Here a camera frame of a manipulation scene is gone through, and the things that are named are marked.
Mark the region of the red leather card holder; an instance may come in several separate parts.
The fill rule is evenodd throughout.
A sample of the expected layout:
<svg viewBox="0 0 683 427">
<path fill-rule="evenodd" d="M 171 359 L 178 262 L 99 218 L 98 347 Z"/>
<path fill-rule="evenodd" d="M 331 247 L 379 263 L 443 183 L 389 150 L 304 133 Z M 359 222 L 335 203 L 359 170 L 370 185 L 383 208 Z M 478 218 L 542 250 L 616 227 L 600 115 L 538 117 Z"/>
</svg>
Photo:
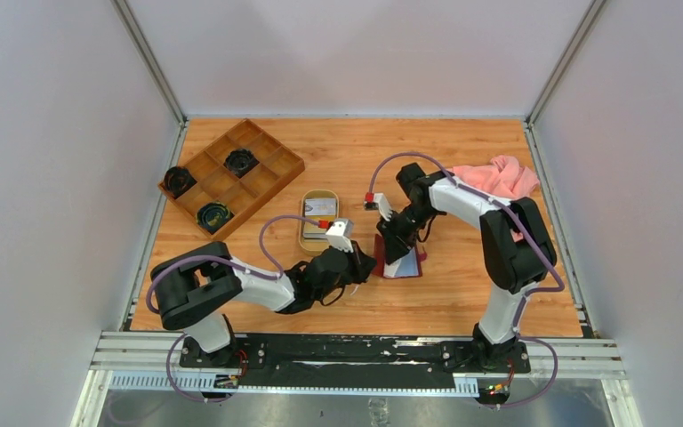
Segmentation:
<svg viewBox="0 0 683 427">
<path fill-rule="evenodd" d="M 376 266 L 372 275 L 378 278 L 418 278 L 422 276 L 422 263 L 428 254 L 422 246 L 415 246 L 406 256 L 392 264 L 387 264 L 384 257 L 384 243 L 380 235 L 374 237 L 374 258 Z"/>
</svg>

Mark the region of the beige oval tray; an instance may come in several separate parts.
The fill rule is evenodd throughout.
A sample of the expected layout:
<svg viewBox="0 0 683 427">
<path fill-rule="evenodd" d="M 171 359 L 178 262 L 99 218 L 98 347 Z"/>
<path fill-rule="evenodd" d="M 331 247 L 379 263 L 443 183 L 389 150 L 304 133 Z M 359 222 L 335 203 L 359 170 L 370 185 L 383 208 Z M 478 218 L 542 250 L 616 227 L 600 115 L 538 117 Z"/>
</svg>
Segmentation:
<svg viewBox="0 0 683 427">
<path fill-rule="evenodd" d="M 340 212 L 338 196 L 328 189 L 313 189 L 301 199 L 301 215 L 315 222 L 332 221 Z M 301 222 L 298 233 L 301 250 L 307 255 L 321 254 L 329 246 L 325 229 L 309 222 Z"/>
</svg>

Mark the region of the silver VIP card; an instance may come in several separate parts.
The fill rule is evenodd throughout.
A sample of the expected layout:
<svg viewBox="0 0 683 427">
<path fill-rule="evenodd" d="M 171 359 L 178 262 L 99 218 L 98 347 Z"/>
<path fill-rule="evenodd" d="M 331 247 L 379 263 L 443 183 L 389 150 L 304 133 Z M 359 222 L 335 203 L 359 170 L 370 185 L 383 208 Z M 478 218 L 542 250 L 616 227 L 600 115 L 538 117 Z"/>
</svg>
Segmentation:
<svg viewBox="0 0 683 427">
<path fill-rule="evenodd" d="M 304 200 L 303 212 L 308 216 L 332 215 L 338 213 L 338 201 L 333 197 L 312 197 Z"/>
</svg>

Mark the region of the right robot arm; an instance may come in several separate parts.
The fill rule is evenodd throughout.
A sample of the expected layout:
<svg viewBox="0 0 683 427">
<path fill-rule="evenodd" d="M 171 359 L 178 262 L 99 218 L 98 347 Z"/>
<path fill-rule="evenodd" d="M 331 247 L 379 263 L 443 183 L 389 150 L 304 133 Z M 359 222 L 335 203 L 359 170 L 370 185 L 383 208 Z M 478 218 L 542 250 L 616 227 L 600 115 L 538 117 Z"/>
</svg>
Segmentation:
<svg viewBox="0 0 683 427">
<path fill-rule="evenodd" d="M 479 231 L 491 293 L 470 345 L 445 349 L 444 365 L 448 371 L 496 370 L 519 347 L 518 327 L 529 297 L 556 273 L 557 255 L 538 205 L 530 197 L 491 195 L 445 168 L 425 173 L 412 163 L 400 169 L 396 180 L 409 201 L 401 211 L 394 210 L 381 192 L 370 189 L 365 195 L 365 208 L 380 215 L 377 230 L 387 264 L 409 254 L 420 231 L 440 215 L 452 215 Z"/>
</svg>

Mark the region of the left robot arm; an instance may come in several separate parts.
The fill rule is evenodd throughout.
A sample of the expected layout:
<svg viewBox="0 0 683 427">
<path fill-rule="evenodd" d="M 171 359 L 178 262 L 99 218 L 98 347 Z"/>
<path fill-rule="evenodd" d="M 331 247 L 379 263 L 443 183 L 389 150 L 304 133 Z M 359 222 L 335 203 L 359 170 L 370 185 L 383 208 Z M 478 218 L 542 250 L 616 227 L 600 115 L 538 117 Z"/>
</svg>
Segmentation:
<svg viewBox="0 0 683 427">
<path fill-rule="evenodd" d="M 228 302 L 248 302 L 291 315 L 365 283 L 377 261 L 358 244 L 344 252 L 332 246 L 282 273 L 238 260 L 223 242 L 213 242 L 158 264 L 150 273 L 148 309 L 167 331 L 186 335 L 184 350 L 210 367 L 227 367 L 243 354 L 232 325 L 220 312 Z"/>
</svg>

